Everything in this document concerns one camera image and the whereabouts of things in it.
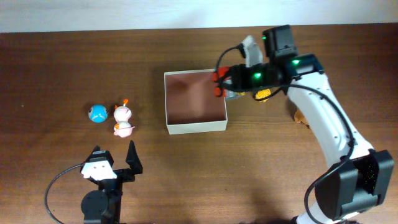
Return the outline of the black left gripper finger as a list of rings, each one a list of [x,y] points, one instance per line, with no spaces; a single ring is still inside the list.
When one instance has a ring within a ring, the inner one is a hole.
[[[126,163],[135,174],[143,173],[143,166],[137,155],[136,147],[133,140],[129,142],[129,148],[126,156]]]
[[[99,146],[95,146],[91,154],[85,160],[85,169],[112,169],[114,164],[111,153],[107,150],[102,150]]]

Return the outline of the yellow round plastic toy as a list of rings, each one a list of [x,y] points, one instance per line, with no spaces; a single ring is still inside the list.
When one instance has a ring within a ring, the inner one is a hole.
[[[256,101],[265,102],[268,100],[268,97],[271,95],[270,89],[259,90],[255,93],[254,99]]]

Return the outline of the blue toy ball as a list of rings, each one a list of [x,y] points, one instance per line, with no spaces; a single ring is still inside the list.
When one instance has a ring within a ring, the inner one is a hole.
[[[103,105],[93,105],[88,111],[88,117],[94,123],[102,123],[108,118],[108,112]]]

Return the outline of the white pink duck toy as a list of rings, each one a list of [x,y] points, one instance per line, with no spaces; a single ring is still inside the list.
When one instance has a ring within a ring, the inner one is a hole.
[[[132,111],[127,107],[129,100],[123,99],[123,104],[115,106],[113,113],[116,124],[114,125],[114,135],[121,138],[126,138],[132,134],[135,126],[132,126],[128,121],[132,116]]]

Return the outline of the brown plush toy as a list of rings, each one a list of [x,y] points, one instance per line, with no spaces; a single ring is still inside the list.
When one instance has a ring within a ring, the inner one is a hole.
[[[304,124],[306,126],[309,126],[307,119],[299,109],[297,109],[294,114],[294,121],[298,124]]]

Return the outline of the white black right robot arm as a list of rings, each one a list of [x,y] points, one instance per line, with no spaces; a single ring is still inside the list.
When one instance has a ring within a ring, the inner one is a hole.
[[[328,166],[307,189],[315,202],[293,223],[351,223],[353,217],[383,204],[394,169],[388,151],[376,151],[362,137],[336,99],[323,66],[314,54],[299,54],[290,26],[262,33],[264,50],[251,36],[236,49],[245,62],[216,67],[215,95],[283,91],[302,112]]]

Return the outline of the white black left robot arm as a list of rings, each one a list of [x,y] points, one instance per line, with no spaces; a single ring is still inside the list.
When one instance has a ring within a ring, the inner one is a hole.
[[[134,182],[135,176],[143,173],[134,141],[129,142],[126,163],[128,168],[113,169],[114,160],[109,151],[95,146],[83,163],[83,177],[98,188],[87,193],[81,201],[84,223],[118,224],[121,216],[123,184]]]

